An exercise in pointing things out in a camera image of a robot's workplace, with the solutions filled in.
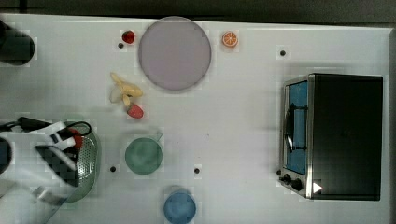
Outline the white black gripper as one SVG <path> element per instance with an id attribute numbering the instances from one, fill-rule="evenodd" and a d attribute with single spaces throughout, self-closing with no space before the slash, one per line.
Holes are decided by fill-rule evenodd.
<path id="1" fill-rule="evenodd" d="M 72 153 L 75 134 L 63 122 L 56 122 L 35 131 L 38 134 L 35 150 L 52 171 L 66 184 L 78 186 L 78 169 Z"/>

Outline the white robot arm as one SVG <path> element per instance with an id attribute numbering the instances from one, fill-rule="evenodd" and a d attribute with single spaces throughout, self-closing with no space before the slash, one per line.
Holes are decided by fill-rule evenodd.
<path id="1" fill-rule="evenodd" d="M 77 163 L 65 151 L 75 134 L 62 122 L 1 133 L 1 224 L 46 224 L 78 188 Z"/>

